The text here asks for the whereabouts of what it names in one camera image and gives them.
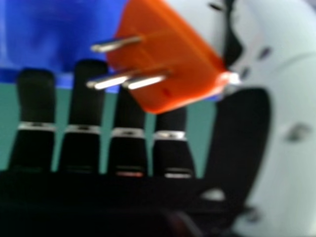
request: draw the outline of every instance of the orange plug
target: orange plug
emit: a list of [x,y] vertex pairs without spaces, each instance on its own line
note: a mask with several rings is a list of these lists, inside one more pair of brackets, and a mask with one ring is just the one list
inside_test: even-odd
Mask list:
[[124,46],[111,48],[108,61],[133,72],[121,79],[147,112],[177,109],[220,93],[229,82],[221,58],[163,0],[130,0],[116,38]]

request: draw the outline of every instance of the metal prong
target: metal prong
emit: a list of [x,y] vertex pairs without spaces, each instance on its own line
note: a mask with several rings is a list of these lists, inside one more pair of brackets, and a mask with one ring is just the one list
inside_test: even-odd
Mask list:
[[106,75],[96,80],[88,81],[86,86],[95,90],[103,90],[114,85],[120,85],[127,80],[133,78],[135,71],[119,73],[114,75]]
[[141,41],[142,38],[140,36],[113,39],[101,43],[96,43],[91,47],[91,50],[96,53],[106,53],[113,50],[117,50],[129,44],[140,43]]
[[167,78],[167,74],[156,74],[148,77],[134,78],[124,82],[123,86],[130,90],[139,89],[145,86],[162,82]]

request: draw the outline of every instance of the orange plastic body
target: orange plastic body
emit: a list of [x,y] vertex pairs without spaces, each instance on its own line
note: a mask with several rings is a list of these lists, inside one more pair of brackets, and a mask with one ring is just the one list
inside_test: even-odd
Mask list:
[[217,94],[228,83],[221,58],[163,0],[128,2],[116,37],[129,36],[143,41],[107,54],[115,70],[171,72],[160,83],[131,90],[147,112],[174,110]]

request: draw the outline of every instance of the teal surface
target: teal surface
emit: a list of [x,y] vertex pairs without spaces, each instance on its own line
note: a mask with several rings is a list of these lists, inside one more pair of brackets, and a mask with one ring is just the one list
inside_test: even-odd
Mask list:
[[[55,171],[58,164],[58,155],[61,147],[63,131],[68,120],[68,109],[71,91],[57,90],[57,139],[54,152],[52,170]],[[116,103],[115,94],[107,94],[103,116],[102,132],[102,157],[100,159],[100,172],[106,171],[107,150],[109,135],[113,125],[114,108]],[[195,159],[198,177],[202,177],[205,168],[210,134],[215,118],[215,106],[213,102],[201,101],[188,107],[188,140]],[[0,85],[0,170],[7,167],[12,143],[14,141],[18,125],[19,107],[14,85]],[[148,141],[149,163],[152,163],[151,147],[153,145],[153,130],[155,116],[147,115],[146,136]]]

